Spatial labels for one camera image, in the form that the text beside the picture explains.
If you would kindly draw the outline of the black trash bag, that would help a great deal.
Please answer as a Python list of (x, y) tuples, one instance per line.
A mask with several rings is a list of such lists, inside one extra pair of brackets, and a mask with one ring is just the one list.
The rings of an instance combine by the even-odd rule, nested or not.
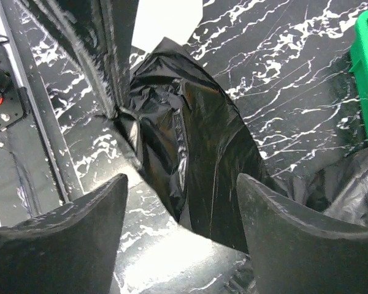
[(231, 98), (179, 44), (163, 38), (131, 72), (137, 1), (25, 1), (81, 67), (137, 171), (172, 217), (246, 252), (237, 201), (243, 173), (355, 230), (368, 228), (368, 148), (308, 178), (278, 182)]

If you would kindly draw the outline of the white faceted trash bin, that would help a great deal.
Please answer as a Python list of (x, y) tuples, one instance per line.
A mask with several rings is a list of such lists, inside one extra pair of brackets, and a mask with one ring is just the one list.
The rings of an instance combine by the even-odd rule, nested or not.
[(165, 37), (184, 45), (202, 17), (201, 0), (140, 0), (132, 46), (150, 53)]

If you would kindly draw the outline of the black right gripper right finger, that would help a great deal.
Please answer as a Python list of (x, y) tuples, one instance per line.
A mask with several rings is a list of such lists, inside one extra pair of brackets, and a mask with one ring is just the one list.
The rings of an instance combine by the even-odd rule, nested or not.
[(325, 216), (244, 173), (237, 198), (259, 293), (368, 293), (368, 227)]

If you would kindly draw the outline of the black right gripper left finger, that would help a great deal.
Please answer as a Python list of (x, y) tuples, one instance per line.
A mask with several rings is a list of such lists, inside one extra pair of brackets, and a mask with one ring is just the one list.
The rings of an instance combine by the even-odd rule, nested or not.
[(128, 197), (119, 174), (14, 227), (0, 227), (0, 293), (109, 293)]

